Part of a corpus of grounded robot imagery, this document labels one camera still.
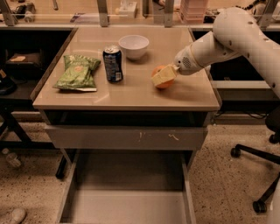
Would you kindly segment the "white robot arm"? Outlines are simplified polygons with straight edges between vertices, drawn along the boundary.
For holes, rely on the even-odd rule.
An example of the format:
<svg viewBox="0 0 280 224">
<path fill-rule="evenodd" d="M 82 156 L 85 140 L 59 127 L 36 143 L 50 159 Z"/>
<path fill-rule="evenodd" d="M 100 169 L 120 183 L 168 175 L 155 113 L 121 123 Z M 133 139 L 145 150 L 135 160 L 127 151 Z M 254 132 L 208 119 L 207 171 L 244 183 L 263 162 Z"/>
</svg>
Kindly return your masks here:
<svg viewBox="0 0 280 224">
<path fill-rule="evenodd" d="M 240 8 L 228 8 L 214 20 L 213 36 L 244 56 L 275 93 L 279 92 L 279 44 L 268 39 Z M 211 128 L 189 174 L 196 224 L 280 224 L 278 146 L 266 137 L 279 130 L 270 112 L 253 127 Z"/>
</svg>

